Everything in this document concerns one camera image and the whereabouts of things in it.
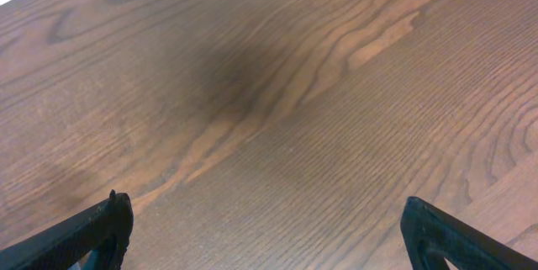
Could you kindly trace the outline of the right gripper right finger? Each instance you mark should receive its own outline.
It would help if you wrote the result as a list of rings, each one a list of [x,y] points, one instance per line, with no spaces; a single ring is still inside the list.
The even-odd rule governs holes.
[[[537,268],[537,261],[418,197],[407,198],[400,230],[414,270]]]

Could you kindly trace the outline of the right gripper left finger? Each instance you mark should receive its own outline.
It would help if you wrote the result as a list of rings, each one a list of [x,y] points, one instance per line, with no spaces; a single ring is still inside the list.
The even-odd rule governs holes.
[[[119,270],[133,226],[129,195],[111,191],[104,201],[1,250],[1,268],[65,270],[88,257],[86,269]]]

